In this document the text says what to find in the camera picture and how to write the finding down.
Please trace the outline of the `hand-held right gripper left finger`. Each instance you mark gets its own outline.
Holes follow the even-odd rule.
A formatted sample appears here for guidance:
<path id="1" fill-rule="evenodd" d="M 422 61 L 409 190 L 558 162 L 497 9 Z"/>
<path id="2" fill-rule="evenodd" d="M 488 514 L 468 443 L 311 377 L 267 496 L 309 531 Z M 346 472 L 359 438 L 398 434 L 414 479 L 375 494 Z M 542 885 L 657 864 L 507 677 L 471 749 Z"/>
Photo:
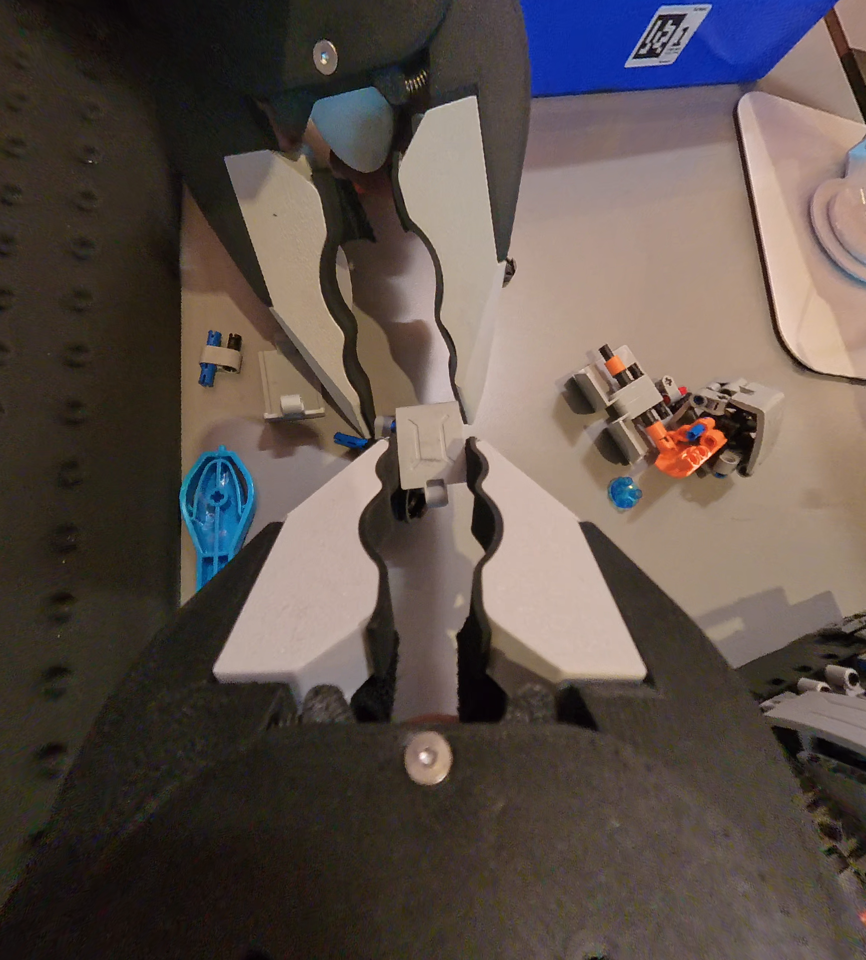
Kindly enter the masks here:
<path id="1" fill-rule="evenodd" d="M 348 700 L 369 681 L 394 686 L 398 636 L 378 546 L 396 466 L 381 439 L 287 515 L 214 663 L 217 681 L 280 683 L 297 700 L 317 686 Z"/>

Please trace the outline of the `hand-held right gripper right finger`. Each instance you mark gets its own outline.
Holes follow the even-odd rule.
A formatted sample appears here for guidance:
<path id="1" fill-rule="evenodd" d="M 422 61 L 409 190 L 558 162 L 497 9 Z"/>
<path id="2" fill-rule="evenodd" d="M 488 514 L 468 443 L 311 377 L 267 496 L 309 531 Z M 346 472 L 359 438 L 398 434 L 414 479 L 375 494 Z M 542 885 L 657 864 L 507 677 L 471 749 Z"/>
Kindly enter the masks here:
<path id="1" fill-rule="evenodd" d="M 464 455 L 483 554 L 456 641 L 459 708 L 504 710 L 526 686 L 645 693 L 648 666 L 590 526 L 487 441 L 468 439 Z"/>

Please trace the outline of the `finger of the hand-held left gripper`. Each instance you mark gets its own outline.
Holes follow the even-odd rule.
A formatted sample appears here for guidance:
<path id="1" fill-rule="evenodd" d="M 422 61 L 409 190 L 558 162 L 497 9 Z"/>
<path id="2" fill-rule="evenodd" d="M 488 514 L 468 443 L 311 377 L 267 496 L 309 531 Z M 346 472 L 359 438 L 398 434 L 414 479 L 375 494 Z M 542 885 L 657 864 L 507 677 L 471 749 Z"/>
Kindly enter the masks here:
<path id="1" fill-rule="evenodd" d="M 371 358 L 377 324 L 355 304 L 345 249 L 375 235 L 354 185 L 303 153 L 259 150 L 225 164 L 272 314 L 347 422 L 371 439 L 376 405 L 361 350 Z"/>
<path id="2" fill-rule="evenodd" d="M 392 186 L 404 228 L 435 271 L 434 321 L 463 421 L 472 425 L 487 379 L 494 307 L 505 264 L 497 254 L 475 95 L 432 106 L 393 155 Z"/>

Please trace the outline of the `blue storage bin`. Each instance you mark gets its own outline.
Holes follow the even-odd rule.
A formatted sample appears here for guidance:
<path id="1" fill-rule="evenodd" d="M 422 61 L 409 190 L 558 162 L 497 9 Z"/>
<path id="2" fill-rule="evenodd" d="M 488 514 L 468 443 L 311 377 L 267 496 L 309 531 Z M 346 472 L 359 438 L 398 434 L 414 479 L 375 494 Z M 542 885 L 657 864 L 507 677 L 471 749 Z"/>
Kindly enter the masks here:
<path id="1" fill-rule="evenodd" d="M 710 4 L 670 66 L 625 68 L 664 5 Z M 738 85 L 759 80 L 834 1 L 524 1 L 535 97 Z"/>

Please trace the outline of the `light blue paddle piece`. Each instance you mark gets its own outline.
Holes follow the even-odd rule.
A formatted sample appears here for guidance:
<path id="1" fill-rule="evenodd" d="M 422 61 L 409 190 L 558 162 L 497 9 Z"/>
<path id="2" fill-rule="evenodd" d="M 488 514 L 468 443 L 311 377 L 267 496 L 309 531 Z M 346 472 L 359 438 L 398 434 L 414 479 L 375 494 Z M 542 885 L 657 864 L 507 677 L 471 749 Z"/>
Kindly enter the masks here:
<path id="1" fill-rule="evenodd" d="M 255 517 L 254 482 L 239 455 L 224 445 L 202 453 L 182 482 L 179 508 L 201 590 L 241 550 Z"/>

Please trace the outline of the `grey sleeve with blue pins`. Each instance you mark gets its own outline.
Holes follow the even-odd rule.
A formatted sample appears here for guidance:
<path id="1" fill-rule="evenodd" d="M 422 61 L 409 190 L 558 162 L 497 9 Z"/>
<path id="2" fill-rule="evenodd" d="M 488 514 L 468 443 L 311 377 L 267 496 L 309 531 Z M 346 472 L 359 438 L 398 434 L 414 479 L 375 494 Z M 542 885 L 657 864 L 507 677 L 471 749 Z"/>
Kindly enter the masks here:
<path id="1" fill-rule="evenodd" d="M 214 388 L 220 373 L 238 375 L 243 362 L 243 337 L 239 333 L 223 334 L 221 330 L 208 330 L 199 355 L 199 386 Z"/>

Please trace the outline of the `white printed tag sticker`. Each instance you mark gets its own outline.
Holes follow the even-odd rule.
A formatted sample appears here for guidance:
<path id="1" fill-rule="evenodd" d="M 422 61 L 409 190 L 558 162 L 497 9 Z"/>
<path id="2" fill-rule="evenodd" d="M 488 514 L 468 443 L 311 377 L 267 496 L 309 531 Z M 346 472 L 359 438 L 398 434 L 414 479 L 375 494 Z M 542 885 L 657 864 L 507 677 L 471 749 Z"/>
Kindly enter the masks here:
<path id="1" fill-rule="evenodd" d="M 711 9 L 710 4 L 660 6 L 633 47 L 625 68 L 673 64 Z"/>

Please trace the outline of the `small grey orange brick assembly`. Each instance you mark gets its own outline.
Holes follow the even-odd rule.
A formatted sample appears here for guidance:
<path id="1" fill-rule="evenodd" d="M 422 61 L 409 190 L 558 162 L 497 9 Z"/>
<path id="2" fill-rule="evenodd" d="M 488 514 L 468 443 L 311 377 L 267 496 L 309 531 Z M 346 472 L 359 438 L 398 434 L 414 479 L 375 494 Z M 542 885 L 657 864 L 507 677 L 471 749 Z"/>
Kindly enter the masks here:
<path id="1" fill-rule="evenodd" d="M 650 377 L 626 345 L 604 344 L 572 381 L 602 415 L 617 462 L 673 479 L 750 477 L 774 449 L 784 415 L 780 390 L 741 377 L 688 389 Z"/>

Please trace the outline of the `black dimpled foam mat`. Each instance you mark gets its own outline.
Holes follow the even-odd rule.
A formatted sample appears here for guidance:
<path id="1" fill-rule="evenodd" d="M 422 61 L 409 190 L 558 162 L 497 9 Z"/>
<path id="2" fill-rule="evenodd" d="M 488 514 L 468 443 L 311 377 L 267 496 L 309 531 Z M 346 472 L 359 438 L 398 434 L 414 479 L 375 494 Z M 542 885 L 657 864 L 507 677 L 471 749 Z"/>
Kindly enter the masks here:
<path id="1" fill-rule="evenodd" d="M 177 599 L 180 190 L 121 37 L 0 2 L 0 906 Z"/>

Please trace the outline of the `large grey tracked brick vehicle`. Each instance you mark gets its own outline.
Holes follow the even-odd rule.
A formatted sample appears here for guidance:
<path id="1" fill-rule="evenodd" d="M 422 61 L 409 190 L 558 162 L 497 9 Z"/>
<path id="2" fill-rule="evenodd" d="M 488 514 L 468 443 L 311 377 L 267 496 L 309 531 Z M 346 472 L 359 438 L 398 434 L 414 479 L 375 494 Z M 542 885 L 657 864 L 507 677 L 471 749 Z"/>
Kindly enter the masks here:
<path id="1" fill-rule="evenodd" d="M 866 958 L 866 609 L 739 668 L 799 782 Z"/>

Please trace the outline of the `grey bracket brick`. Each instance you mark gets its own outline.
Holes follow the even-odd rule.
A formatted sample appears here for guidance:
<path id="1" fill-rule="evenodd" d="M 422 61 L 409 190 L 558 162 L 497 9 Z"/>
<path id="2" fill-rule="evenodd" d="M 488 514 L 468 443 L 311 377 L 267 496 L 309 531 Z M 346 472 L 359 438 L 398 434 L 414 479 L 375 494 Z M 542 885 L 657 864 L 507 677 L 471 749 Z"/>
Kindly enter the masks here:
<path id="1" fill-rule="evenodd" d="M 307 376 L 280 349 L 258 353 L 264 421 L 267 424 L 300 423 L 325 417 L 326 405 L 319 379 Z"/>

